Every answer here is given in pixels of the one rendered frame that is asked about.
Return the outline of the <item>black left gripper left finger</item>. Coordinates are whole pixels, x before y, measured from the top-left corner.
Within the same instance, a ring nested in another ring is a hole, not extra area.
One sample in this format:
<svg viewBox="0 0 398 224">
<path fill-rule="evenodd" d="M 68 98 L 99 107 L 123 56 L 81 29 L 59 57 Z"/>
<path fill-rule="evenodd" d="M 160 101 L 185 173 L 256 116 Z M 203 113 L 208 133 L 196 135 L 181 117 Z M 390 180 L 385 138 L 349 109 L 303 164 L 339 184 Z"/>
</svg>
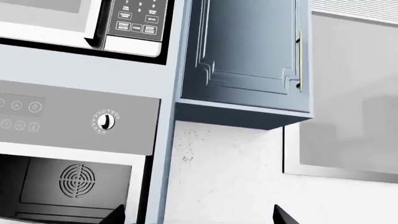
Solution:
<svg viewBox="0 0 398 224">
<path fill-rule="evenodd" d="M 124 205 L 119 205 L 98 224 L 125 224 Z"/>
</svg>

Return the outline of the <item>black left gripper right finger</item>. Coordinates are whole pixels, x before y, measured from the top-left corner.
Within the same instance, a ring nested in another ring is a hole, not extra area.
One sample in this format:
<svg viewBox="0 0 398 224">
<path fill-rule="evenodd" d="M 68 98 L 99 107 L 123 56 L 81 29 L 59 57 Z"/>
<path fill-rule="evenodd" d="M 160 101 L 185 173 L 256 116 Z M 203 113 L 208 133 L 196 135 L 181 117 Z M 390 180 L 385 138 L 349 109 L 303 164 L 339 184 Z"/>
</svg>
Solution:
<svg viewBox="0 0 398 224">
<path fill-rule="evenodd" d="M 285 210 L 283 210 L 278 205 L 274 205 L 272 219 L 274 224 L 299 224 L 294 218 L 292 218 Z"/>
</svg>

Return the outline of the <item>round oven convection fan grille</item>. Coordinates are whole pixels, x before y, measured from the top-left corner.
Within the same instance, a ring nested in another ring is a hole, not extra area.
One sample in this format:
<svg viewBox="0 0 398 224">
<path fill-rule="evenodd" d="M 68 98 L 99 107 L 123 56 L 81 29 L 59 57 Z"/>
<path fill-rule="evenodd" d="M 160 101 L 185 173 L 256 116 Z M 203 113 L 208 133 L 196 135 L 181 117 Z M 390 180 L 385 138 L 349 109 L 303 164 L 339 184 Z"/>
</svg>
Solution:
<svg viewBox="0 0 398 224">
<path fill-rule="evenodd" d="M 60 174 L 58 186 L 70 198 L 86 196 L 96 184 L 95 173 L 85 164 L 72 164 Z"/>
</svg>

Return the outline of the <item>round oven control knob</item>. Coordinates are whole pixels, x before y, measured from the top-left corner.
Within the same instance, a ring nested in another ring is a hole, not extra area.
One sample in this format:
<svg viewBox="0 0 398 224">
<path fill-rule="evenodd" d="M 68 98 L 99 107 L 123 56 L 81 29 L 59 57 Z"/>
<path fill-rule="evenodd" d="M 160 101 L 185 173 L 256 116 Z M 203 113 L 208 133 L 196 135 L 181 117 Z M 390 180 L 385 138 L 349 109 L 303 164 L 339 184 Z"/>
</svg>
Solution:
<svg viewBox="0 0 398 224">
<path fill-rule="evenodd" d="M 114 110 L 101 110 L 93 115 L 91 126 L 98 134 L 107 134 L 119 118 L 120 115 Z"/>
</svg>

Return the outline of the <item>blue tall appliance cabinet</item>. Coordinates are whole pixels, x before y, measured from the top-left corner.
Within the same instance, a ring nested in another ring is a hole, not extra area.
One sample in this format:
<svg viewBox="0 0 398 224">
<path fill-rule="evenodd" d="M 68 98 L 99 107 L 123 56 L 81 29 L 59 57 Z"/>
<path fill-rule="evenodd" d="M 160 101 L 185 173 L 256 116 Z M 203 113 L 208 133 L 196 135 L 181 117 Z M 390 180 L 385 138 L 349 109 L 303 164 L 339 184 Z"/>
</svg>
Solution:
<svg viewBox="0 0 398 224">
<path fill-rule="evenodd" d="M 0 37 L 0 80 L 160 100 L 145 219 L 135 224 L 163 224 L 164 221 L 183 10 L 184 0 L 169 0 L 162 48 L 157 57 Z M 7 215 L 2 179 L 9 168 L 0 156 L 0 224 L 98 224 L 103 220 L 45 222 Z"/>
</svg>

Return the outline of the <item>white microwave with keypad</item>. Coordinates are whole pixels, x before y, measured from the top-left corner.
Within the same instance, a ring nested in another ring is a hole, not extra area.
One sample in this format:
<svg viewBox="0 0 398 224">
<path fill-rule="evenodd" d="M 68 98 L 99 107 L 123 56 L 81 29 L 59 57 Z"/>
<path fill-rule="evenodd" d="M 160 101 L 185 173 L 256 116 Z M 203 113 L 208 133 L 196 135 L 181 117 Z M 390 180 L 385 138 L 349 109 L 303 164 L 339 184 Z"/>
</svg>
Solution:
<svg viewBox="0 0 398 224">
<path fill-rule="evenodd" d="M 0 0 L 0 37 L 157 57 L 169 0 Z"/>
</svg>

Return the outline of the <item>grey built-in wall oven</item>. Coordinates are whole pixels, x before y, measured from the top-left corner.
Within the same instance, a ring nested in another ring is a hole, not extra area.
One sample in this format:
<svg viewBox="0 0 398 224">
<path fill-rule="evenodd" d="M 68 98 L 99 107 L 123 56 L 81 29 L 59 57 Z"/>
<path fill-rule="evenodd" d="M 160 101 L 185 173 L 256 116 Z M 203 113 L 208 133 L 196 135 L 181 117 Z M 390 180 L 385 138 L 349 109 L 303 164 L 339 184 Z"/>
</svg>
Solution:
<svg viewBox="0 0 398 224">
<path fill-rule="evenodd" d="M 124 205 L 129 223 L 145 219 L 160 100 L 0 80 L 0 156 L 7 215 L 45 222 L 97 223 Z M 120 115 L 107 134 L 91 119 Z M 85 164 L 96 184 L 86 196 L 64 195 L 58 181 Z"/>
</svg>

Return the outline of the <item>blue wall cabinet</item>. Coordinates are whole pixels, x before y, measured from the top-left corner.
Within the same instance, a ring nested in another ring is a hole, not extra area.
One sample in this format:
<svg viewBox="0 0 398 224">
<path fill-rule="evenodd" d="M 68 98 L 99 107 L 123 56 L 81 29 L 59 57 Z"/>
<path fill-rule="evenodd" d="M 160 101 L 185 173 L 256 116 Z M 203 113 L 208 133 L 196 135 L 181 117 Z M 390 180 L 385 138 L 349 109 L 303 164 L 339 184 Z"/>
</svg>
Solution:
<svg viewBox="0 0 398 224">
<path fill-rule="evenodd" d="M 261 130 L 312 119 L 310 3 L 186 0 L 175 119 Z"/>
</svg>

